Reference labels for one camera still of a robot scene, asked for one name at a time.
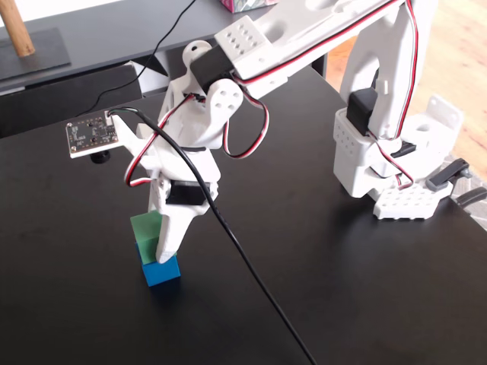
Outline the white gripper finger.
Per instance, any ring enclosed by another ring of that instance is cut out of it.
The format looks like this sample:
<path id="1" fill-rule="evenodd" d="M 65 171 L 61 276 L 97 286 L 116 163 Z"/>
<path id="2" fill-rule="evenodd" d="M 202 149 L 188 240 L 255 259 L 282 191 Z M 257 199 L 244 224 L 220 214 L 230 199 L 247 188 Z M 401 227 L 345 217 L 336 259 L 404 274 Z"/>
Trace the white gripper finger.
<path id="1" fill-rule="evenodd" d="M 166 200 L 170 194 L 169 179 L 153 179 L 150 183 L 148 212 L 156 211 L 160 215 L 164 213 Z"/>
<path id="2" fill-rule="evenodd" d="M 202 206 L 165 206 L 155 258 L 159 264 L 171 259 L 180 248 L 192 220 L 205 213 Z"/>

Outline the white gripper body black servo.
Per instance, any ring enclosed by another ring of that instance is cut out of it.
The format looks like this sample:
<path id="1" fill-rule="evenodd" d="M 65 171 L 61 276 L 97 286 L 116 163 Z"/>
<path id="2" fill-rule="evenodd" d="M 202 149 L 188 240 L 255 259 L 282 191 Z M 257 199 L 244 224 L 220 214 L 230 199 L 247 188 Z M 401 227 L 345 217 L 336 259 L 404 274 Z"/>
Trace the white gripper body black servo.
<path id="1" fill-rule="evenodd" d="M 218 195 L 218 181 L 220 170 L 209 149 L 199 152 L 187 152 L 186 156 L 198 170 L 205 183 L 210 185 L 212 197 Z M 183 158 L 168 144 L 161 144 L 150 148 L 150 177 L 153 179 L 169 179 L 172 182 L 196 183 L 194 173 Z"/>

